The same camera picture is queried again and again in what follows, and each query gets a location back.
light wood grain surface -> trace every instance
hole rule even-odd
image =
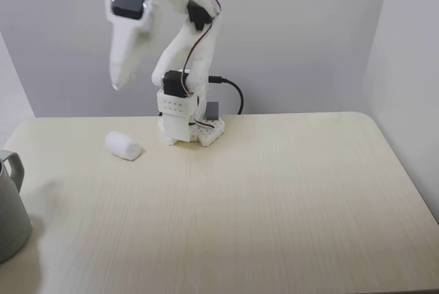
[[[5,148],[34,231],[0,265],[0,293],[439,288],[439,227],[372,119],[225,120],[209,148],[165,146],[154,117],[20,126]],[[113,130],[145,153],[110,155]]]

white robotic arm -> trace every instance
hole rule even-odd
[[[113,25],[110,77],[114,89],[119,90],[129,81],[149,45],[159,2],[106,0],[107,18]],[[157,93],[158,109],[163,113],[159,124],[169,144],[198,140],[209,146],[224,132],[221,119],[204,119],[208,72],[222,19],[221,5],[217,0],[168,2],[177,11],[187,13],[188,18],[152,74],[154,85],[161,88]]]

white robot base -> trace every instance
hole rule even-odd
[[[204,127],[201,125],[191,125],[191,142],[198,141],[203,147],[209,147],[214,143],[226,129],[224,121],[219,118],[217,121],[205,121],[203,123],[215,126],[215,129]],[[163,118],[158,121],[158,128],[163,134],[163,138],[168,145],[175,145],[177,140],[169,138],[165,135],[165,129],[163,127]]]

